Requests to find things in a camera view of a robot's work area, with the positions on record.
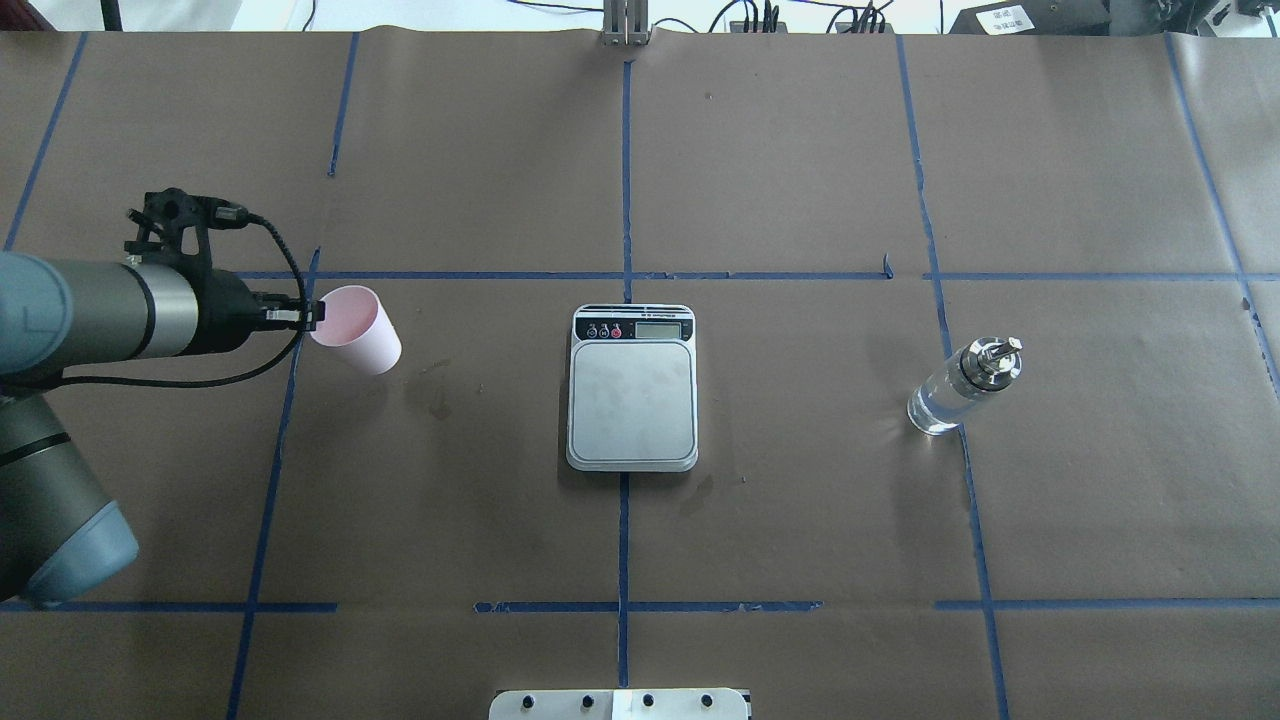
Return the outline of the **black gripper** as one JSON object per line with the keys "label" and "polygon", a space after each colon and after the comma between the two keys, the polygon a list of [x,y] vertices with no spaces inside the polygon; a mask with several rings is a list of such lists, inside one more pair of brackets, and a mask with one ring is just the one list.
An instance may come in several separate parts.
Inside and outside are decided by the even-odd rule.
{"label": "black gripper", "polygon": [[259,332],[310,333],[325,320],[323,300],[252,291],[238,275],[211,270],[192,282],[198,316],[192,354],[225,354]]}

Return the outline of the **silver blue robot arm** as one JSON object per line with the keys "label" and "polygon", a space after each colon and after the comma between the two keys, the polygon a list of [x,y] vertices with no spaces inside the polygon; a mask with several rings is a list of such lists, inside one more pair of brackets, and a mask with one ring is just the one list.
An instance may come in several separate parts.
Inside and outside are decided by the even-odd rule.
{"label": "silver blue robot arm", "polygon": [[227,354],[261,332],[288,347],[324,310],[303,284],[251,288],[187,260],[3,255],[3,598],[55,609],[129,566],[140,543],[64,414],[82,370]]}

